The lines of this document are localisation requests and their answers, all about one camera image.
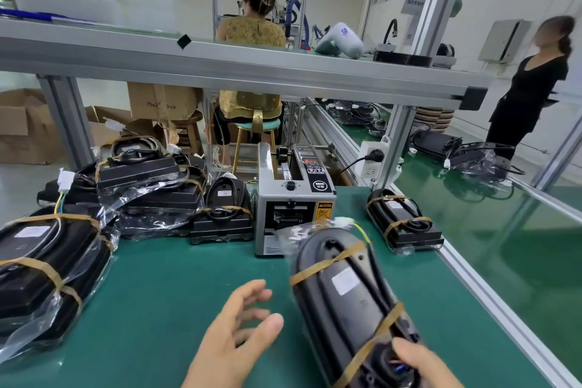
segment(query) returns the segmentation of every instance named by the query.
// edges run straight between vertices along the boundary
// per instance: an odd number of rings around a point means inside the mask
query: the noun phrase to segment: yellow warning sticker
[[[330,219],[332,209],[333,209],[333,203],[318,202],[317,208],[316,208],[315,221],[320,220],[320,219]]]

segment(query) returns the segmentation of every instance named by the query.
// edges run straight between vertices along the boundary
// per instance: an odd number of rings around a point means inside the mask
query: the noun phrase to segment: round logo
[[[318,190],[319,192],[323,192],[324,190],[327,190],[328,186],[325,181],[314,181],[313,187],[315,187],[315,189]]]

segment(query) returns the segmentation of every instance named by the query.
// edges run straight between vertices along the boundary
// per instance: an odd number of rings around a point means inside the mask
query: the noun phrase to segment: seated woman
[[[243,0],[244,15],[224,19],[218,27],[216,39],[249,45],[285,47],[283,29],[265,19],[273,8],[275,0]],[[213,158],[218,167],[230,167],[228,123],[252,123],[256,112],[258,115],[262,113],[264,122],[278,119],[282,113],[280,97],[272,94],[221,91],[219,107],[214,111],[214,135],[218,147]],[[263,134],[263,141],[270,141],[266,134]]]

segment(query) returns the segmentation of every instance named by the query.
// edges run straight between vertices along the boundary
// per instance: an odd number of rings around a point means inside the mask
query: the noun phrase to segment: yellow floral top
[[[286,45],[283,29],[271,21],[241,16],[224,19],[223,22],[228,22],[226,31],[227,42],[283,48]],[[253,103],[252,99],[256,98],[256,103],[263,106],[256,108],[245,107],[240,104],[243,98],[250,103]],[[281,101],[278,95],[255,95],[232,90],[222,90],[220,92],[220,109],[227,119],[234,119],[236,117],[251,119],[254,109],[263,110],[263,119],[275,119],[281,114],[281,107]]]

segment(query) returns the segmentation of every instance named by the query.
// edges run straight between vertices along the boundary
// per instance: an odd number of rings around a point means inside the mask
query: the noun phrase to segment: person
[[[275,0],[243,0],[244,15],[224,19],[218,26],[216,39],[245,45],[285,47],[283,29],[265,19],[274,8]],[[219,107],[214,111],[214,136],[218,148],[213,158],[218,167],[223,169],[230,167],[228,123],[251,123],[258,110],[262,112],[264,122],[279,119],[282,115],[280,97],[251,92],[221,91]],[[268,135],[263,134],[263,141],[270,142]]]
[[[540,52],[519,64],[511,87],[499,100],[489,120],[487,141],[513,146],[513,149],[496,149],[497,155],[511,160],[514,147],[534,130],[556,82],[566,79],[574,25],[574,18],[568,15],[552,17],[535,33],[534,44]]]
[[[208,330],[190,364],[182,388],[242,388],[258,358],[283,329],[283,317],[265,308],[273,292],[259,279],[236,289]],[[256,328],[241,328],[244,322],[259,320]],[[416,368],[432,388],[463,388],[455,375],[428,348],[401,338],[392,347],[406,364]]]

